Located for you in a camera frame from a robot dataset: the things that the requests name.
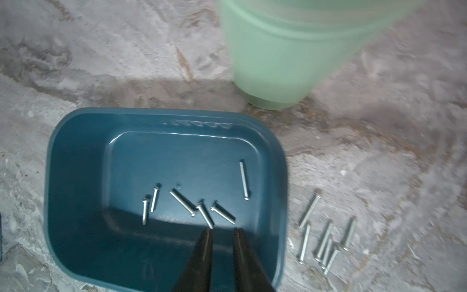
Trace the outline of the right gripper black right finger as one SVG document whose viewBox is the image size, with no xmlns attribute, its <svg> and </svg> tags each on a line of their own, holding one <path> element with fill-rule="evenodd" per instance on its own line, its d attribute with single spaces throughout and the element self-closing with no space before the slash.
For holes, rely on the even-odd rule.
<svg viewBox="0 0 467 292">
<path fill-rule="evenodd" d="M 237 292 L 274 292 L 254 248 L 241 228 L 233 230 L 233 264 Z"/>
</svg>

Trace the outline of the teal plastic storage tray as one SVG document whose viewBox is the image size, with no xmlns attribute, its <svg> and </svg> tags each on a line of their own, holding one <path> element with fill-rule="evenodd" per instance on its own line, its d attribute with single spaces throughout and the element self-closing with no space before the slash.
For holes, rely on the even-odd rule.
<svg viewBox="0 0 467 292">
<path fill-rule="evenodd" d="M 195 206 L 202 201 L 215 224 L 213 292 L 235 290 L 235 228 L 245 231 L 271 285 L 279 286 L 287 162 L 276 136 L 238 113 L 84 108 L 64 117 L 47 150 L 44 229 L 53 260 L 68 276 L 94 285 L 169 292 L 208 228 L 199 210 L 192 217 L 172 189 Z M 144 197 L 150 199 L 146 225 Z M 213 204 L 233 215 L 235 225 L 212 212 Z"/>
</svg>

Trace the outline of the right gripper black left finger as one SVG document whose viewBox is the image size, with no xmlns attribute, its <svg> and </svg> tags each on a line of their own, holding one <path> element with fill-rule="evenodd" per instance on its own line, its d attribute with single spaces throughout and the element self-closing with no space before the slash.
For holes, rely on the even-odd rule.
<svg viewBox="0 0 467 292">
<path fill-rule="evenodd" d="M 200 234 L 173 292 L 210 291 L 213 245 L 213 230 L 207 228 Z"/>
</svg>

